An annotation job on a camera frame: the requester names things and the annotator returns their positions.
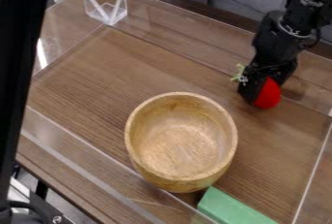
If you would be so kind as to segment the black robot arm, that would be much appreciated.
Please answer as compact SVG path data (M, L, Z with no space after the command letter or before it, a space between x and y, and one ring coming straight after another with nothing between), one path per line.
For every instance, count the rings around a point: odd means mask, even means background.
M331 23L332 0L287 0L284 12L267 13L252 42L255 56L239 77L237 92L249 105L271 109L279 104L299 54L316 46Z

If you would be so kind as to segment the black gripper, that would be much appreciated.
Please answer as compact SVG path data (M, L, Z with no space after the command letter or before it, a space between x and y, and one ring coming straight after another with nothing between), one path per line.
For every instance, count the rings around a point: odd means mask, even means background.
M286 60L268 60L256 55L239 77L237 93L244 100L251 105L256 105L268 77L279 85L283 85L294 75L298 66L298 57Z

